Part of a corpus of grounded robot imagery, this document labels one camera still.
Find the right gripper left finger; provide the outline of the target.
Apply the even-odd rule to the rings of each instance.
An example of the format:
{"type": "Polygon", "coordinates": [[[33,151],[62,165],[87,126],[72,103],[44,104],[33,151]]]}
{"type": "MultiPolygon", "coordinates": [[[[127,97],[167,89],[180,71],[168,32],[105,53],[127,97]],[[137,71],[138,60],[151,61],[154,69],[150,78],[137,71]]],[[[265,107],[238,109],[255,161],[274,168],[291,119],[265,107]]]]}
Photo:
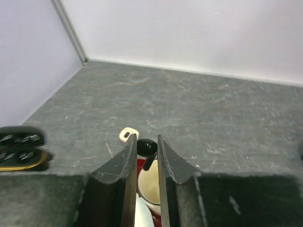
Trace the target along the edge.
{"type": "Polygon", "coordinates": [[[2,173],[3,227],[132,227],[135,220],[137,137],[97,170],[2,173]]]}

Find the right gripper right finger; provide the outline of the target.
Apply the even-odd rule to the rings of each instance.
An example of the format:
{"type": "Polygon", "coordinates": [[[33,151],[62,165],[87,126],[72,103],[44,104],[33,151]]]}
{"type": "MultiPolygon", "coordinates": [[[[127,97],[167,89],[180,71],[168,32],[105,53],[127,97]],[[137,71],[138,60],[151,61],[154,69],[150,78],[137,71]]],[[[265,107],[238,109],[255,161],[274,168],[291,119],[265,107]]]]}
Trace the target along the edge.
{"type": "Polygon", "coordinates": [[[300,227],[303,180],[268,173],[205,173],[158,136],[164,227],[300,227]]]}

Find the black earbud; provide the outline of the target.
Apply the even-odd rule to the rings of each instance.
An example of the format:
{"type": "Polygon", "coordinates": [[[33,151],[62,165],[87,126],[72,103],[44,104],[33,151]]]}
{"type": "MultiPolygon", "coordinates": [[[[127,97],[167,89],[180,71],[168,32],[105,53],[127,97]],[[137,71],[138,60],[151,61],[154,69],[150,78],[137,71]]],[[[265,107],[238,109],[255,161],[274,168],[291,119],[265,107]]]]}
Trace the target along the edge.
{"type": "Polygon", "coordinates": [[[158,144],[151,139],[139,139],[137,141],[137,154],[146,158],[143,170],[148,171],[157,156],[158,144]]]}

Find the pink earbud charging case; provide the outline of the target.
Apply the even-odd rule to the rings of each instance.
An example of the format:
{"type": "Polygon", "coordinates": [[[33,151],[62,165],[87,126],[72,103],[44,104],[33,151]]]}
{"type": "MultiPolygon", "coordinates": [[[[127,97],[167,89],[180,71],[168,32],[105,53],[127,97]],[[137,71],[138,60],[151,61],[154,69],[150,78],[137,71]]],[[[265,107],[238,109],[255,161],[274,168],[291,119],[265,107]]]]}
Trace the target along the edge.
{"type": "Polygon", "coordinates": [[[127,140],[128,140],[128,138],[129,138],[129,136],[132,135],[132,134],[136,134],[137,140],[139,139],[140,133],[139,133],[138,130],[133,129],[133,128],[130,128],[130,127],[125,127],[125,128],[123,128],[123,129],[120,131],[120,133],[119,133],[119,139],[120,139],[122,142],[126,143],[127,140]]]}

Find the black earbud charging case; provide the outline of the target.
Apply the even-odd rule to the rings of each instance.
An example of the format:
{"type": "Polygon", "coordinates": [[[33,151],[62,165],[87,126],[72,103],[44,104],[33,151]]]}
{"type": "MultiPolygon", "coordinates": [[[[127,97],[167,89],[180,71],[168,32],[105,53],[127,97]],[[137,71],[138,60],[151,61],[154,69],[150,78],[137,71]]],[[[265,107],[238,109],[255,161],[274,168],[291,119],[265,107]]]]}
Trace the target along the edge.
{"type": "Polygon", "coordinates": [[[45,171],[54,154],[43,148],[46,134],[33,126],[0,128],[0,171],[45,171]]]}

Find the white ceramic plate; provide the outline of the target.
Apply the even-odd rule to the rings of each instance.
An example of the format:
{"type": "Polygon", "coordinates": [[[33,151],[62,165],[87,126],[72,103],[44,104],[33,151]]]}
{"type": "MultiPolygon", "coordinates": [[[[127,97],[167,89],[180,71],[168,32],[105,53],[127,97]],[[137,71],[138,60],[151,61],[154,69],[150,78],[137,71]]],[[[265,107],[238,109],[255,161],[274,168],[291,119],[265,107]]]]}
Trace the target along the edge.
{"type": "Polygon", "coordinates": [[[154,227],[154,222],[152,214],[145,204],[144,200],[136,195],[136,205],[135,205],[135,227],[154,227]]]}

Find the red round tray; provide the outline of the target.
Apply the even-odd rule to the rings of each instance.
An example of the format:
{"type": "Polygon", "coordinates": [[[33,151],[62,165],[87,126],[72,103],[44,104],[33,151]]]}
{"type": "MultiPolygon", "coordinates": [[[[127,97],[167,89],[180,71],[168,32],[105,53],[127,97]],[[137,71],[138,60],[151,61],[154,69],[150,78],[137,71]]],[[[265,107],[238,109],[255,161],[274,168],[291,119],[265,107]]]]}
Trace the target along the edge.
{"type": "Polygon", "coordinates": [[[137,176],[139,175],[144,163],[145,163],[145,159],[141,159],[141,158],[137,159],[137,176]]]}

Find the left aluminium frame post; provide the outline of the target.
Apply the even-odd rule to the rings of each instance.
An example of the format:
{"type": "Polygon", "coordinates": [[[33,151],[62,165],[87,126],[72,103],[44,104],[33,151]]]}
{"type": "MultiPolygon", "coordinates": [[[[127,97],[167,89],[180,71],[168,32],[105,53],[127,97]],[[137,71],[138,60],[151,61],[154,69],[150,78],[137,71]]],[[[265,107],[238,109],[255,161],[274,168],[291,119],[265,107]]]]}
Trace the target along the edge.
{"type": "Polygon", "coordinates": [[[51,0],[57,15],[59,16],[61,23],[69,37],[69,40],[71,41],[77,56],[79,60],[81,61],[82,65],[85,65],[88,61],[89,58],[87,57],[84,48],[76,34],[76,31],[71,23],[71,20],[68,16],[68,13],[62,3],[61,0],[51,0]]]}

